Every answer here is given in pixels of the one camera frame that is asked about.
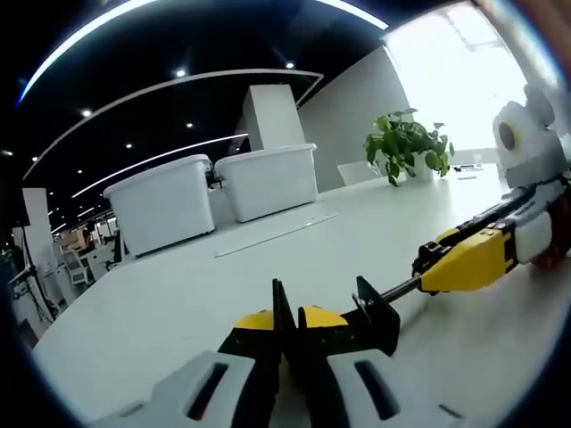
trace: window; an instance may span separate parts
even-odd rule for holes
[[[415,119],[444,122],[456,150],[495,147],[493,118],[508,101],[525,103],[521,69],[471,4],[431,12],[385,42]]]

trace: black ceiling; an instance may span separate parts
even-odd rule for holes
[[[326,84],[379,46],[383,32],[375,26],[315,0],[158,0],[128,12],[97,29],[62,56],[30,89],[20,105],[26,81],[68,35],[120,1],[18,2],[16,17],[25,16],[13,66],[10,141],[0,148],[14,152],[10,162],[19,177],[59,135],[125,95],[174,78],[237,69],[280,69],[294,62],[297,70],[325,77]],[[351,0],[394,27],[434,7],[437,0]],[[103,189],[129,174],[177,157],[204,152],[213,161],[228,152],[228,143],[205,145],[141,167],[101,184],[76,199],[71,196],[95,181],[157,154],[230,136],[241,118],[249,85],[289,84],[296,99],[314,78],[247,75],[210,78],[170,86],[142,95],[88,121],[64,138],[24,185],[54,192],[51,210],[60,208],[71,226],[86,208],[108,208]],[[191,129],[185,124],[192,122]],[[133,144],[128,150],[125,144]]]

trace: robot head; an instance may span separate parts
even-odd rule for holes
[[[509,102],[493,121],[501,166],[510,187],[548,181],[567,170],[557,133],[547,128],[555,120],[549,100],[535,86],[525,86],[525,107]]]

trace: white pillar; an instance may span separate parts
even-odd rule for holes
[[[250,86],[243,112],[252,151],[305,144],[289,85]]]
[[[52,232],[47,215],[47,199],[45,189],[23,189],[29,224],[26,226],[29,252],[38,271],[41,273],[49,268],[55,268],[52,248]],[[23,245],[21,227],[14,228],[14,241],[24,251],[26,264],[29,263],[26,249]]]

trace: white storage bin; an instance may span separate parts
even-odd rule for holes
[[[149,169],[105,189],[129,251],[138,256],[214,229],[198,154]]]
[[[315,144],[238,154],[216,162],[236,220],[245,222],[314,202]]]

